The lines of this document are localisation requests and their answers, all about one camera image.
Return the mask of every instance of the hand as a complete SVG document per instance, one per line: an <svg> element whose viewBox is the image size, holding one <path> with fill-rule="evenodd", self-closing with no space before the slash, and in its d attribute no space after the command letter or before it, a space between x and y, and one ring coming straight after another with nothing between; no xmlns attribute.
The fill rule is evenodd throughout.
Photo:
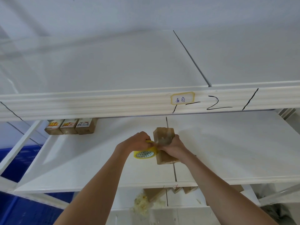
<svg viewBox="0 0 300 225"><path fill-rule="evenodd" d="M146 143L146 140L151 140L150 136L144 131L129 137L127 140L119 143L115 151L124 151L130 154L133 151L143 151L153 146L152 143Z"/></svg>
<svg viewBox="0 0 300 225"><path fill-rule="evenodd" d="M186 155L192 154L179 139L179 135L175 134L172 142L167 146L158 146L159 150L163 150L169 155L183 162Z"/></svg>

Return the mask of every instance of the yellow tape roll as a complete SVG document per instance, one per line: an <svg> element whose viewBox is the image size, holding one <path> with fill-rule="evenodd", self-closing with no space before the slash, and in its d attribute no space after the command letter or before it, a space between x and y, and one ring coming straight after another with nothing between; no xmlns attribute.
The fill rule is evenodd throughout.
<svg viewBox="0 0 300 225"><path fill-rule="evenodd" d="M146 140L147 143L154 143L152 140ZM149 159L157 154L157 148L156 147L150 147L147 150L144 151L134 151L133 157L137 159Z"/></svg>

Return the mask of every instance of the wood block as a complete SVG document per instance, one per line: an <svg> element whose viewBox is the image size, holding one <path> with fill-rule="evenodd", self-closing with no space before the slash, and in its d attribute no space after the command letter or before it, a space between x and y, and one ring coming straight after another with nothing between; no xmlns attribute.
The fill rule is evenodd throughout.
<svg viewBox="0 0 300 225"><path fill-rule="evenodd" d="M173 128L158 127L153 132L154 142L159 145L169 145L175 136ZM168 155L165 151L158 150L156 154L157 164L176 163L179 160L173 156Z"/></svg>
<svg viewBox="0 0 300 225"><path fill-rule="evenodd" d="M190 192L195 191L198 188L198 186L191 186L191 187L183 187L183 191L185 194L188 194Z"/></svg>
<svg viewBox="0 0 300 225"><path fill-rule="evenodd" d="M77 125L77 119L66 119L59 128L63 134L77 134L75 127Z"/></svg>
<svg viewBox="0 0 300 225"><path fill-rule="evenodd" d="M181 189L182 187L176 187L176 188L172 188L172 191L173 193L178 193Z"/></svg>
<svg viewBox="0 0 300 225"><path fill-rule="evenodd" d="M64 119L52 120L49 122L49 125L45 128L45 132L49 135L62 135L62 131L59 127L64 122Z"/></svg>
<svg viewBox="0 0 300 225"><path fill-rule="evenodd" d="M96 124L97 124L98 118L80 118L75 130L78 134L90 134L95 132Z"/></svg>
<svg viewBox="0 0 300 225"><path fill-rule="evenodd" d="M230 185L232 188L234 188L238 192L244 191L242 185Z"/></svg>
<svg viewBox="0 0 300 225"><path fill-rule="evenodd" d="M156 201L158 198L162 197L170 188L152 188L144 189L144 193L149 201L149 203Z"/></svg>

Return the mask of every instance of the blue crate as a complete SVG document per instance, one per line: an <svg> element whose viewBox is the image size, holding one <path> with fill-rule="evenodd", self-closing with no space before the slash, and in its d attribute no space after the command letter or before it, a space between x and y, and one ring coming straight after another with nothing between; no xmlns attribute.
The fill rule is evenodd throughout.
<svg viewBox="0 0 300 225"><path fill-rule="evenodd" d="M19 182L40 149L38 145L23 147L1 176ZM11 148L0 149L0 161L10 150ZM74 193L47 194L70 203ZM55 222L62 211L59 208L0 192L0 225L49 225Z"/></svg>

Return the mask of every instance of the label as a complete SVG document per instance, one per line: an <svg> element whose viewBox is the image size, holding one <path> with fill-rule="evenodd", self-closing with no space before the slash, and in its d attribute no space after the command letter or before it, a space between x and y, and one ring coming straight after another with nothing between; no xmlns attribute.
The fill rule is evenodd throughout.
<svg viewBox="0 0 300 225"><path fill-rule="evenodd" d="M60 125L62 124L64 120L58 119L58 120L52 120L49 125L47 126L48 129L58 129Z"/></svg>
<svg viewBox="0 0 300 225"><path fill-rule="evenodd" d="M91 124L92 118L80 118L76 127L89 127Z"/></svg>
<svg viewBox="0 0 300 225"><path fill-rule="evenodd" d="M76 122L77 122L77 119L66 119L61 128L71 128L71 127L74 127L76 125Z"/></svg>
<svg viewBox="0 0 300 225"><path fill-rule="evenodd" d="M192 91L171 95L172 105L193 103L194 100L195 100L195 93Z"/></svg>

